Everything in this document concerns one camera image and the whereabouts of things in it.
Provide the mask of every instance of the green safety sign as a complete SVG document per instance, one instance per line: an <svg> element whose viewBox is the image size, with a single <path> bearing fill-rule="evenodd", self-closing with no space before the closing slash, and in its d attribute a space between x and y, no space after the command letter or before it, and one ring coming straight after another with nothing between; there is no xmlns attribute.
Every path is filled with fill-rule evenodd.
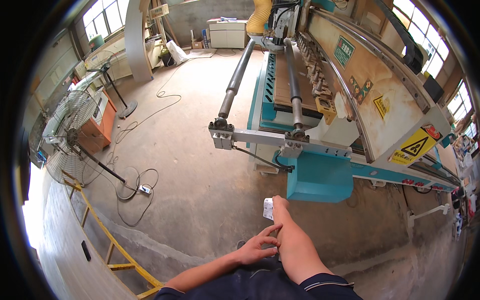
<svg viewBox="0 0 480 300"><path fill-rule="evenodd" d="M333 55L338 60L343 69L345 69L348 61L352 57L355 47L347 41L343 36L338 38L338 42L335 47Z"/></svg>

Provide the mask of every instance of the standing fan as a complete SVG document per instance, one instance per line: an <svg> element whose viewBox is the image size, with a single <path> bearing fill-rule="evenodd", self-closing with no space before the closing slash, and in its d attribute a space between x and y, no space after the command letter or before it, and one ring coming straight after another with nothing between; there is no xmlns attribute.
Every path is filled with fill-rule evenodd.
<svg viewBox="0 0 480 300"><path fill-rule="evenodd" d="M120 180L117 193L121 198L128 198L135 190L127 186L127 180L135 182L138 172L134 168L127 168L126 180L94 156L103 148L102 126L102 113L93 98L83 91L69 92L60 102L42 134L45 141L56 149L47 159L47 171L59 183L75 184L72 183L71 176L84 185L83 171L87 160L91 159Z"/></svg>
<svg viewBox="0 0 480 300"><path fill-rule="evenodd" d="M133 111L137 108L137 101L132 100L128 103L128 105L125 103L123 100L122 96L120 95L117 87L115 86L114 80L112 80L111 76L115 79L115 75L113 74L112 71L110 71L110 74L107 72L111 67L111 60L115 59L115 65L118 65L118 58L113 52L111 51L100 51L98 54L93 56L93 58L88 62L88 69L87 72L93 73L93 72L102 72L103 77L107 84L111 84L113 88L115 89L115 92L117 92L117 95L119 96L120 100L122 101L123 105L125 106L125 109L119 114L120 118L126 118L129 115L133 113Z"/></svg>

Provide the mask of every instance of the dusty floor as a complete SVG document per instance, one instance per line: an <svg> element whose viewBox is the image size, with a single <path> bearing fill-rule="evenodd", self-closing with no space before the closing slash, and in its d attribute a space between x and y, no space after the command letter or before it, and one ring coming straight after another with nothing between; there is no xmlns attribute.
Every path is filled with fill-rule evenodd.
<svg viewBox="0 0 480 300"><path fill-rule="evenodd" d="M229 55L226 50L220 53ZM126 120L115 120L112 138L131 122L179 99L156 96L177 70L162 90L166 95L180 94L181 101L144 122L115 149L119 157L115 170L156 168L160 174L153 202L138 226L124 225L117 214L115 189L104 177L85 188L110 232L160 281L234 250L238 240L272 224L262 217L263 199L286 194L285 173L261 177L252 171L246 154L215 149L208 133L207 125L218 113L240 56L237 51L232 57L196 59L176 69L157 68L155 79L147 83L136 83L131 76L119 83L123 97L136 99L139 106ZM228 120L237 127L246 127L262 57L261 52L252 54L232 106ZM120 109L114 91L109 95ZM99 158L106 162L112 149L113 144ZM154 183L155 175L146 174L143 182ZM311 237L324 263L355 281L355 290L364 299L443 299L463 255L464 241L452 240L453 212L418 219L409 231L401 188L387 184L374 190L369 181L354 183L352 197L337 204L290 203L292 217ZM434 192L405 190L415 212L438 205ZM450 201L447 198L443 193L443 203ZM118 205L124 219L134 223L148 202L138 195ZM85 205L78 193L72 203L81 216ZM93 218L87 219L85 231L105 255L109 241ZM124 260L116 252L112 262ZM133 292L145 291L145 281L134 271L117 275Z"/></svg>

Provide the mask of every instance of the hand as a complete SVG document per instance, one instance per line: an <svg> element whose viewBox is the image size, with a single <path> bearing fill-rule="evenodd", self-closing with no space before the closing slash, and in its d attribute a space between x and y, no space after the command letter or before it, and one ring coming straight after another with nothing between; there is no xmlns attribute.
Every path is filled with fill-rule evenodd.
<svg viewBox="0 0 480 300"><path fill-rule="evenodd" d="M249 239L240 249L234 252L240 264L253 264L262 258L275 255L278 250L276 248L262 249L263 244L272 244L277 247L280 246L280 242L270 237L270 233L274 230L282 228L282 224L275 224L262 230L258 235Z"/></svg>
<svg viewBox="0 0 480 300"><path fill-rule="evenodd" d="M275 209L276 207L284 207L286 209L288 209L288 206L290 205L290 203L288 203L287 199L285 198L282 198L280 196L274 196L272 198L272 201L273 201L273 208Z"/></svg>

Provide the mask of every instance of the yellow flexible dust hose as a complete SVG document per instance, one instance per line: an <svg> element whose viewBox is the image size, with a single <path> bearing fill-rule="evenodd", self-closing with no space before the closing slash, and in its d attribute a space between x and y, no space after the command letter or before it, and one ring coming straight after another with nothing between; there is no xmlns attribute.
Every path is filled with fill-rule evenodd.
<svg viewBox="0 0 480 300"><path fill-rule="evenodd" d="M264 25L272 10L272 0L253 0L255 11L247 22L247 34L249 36L262 36Z"/></svg>

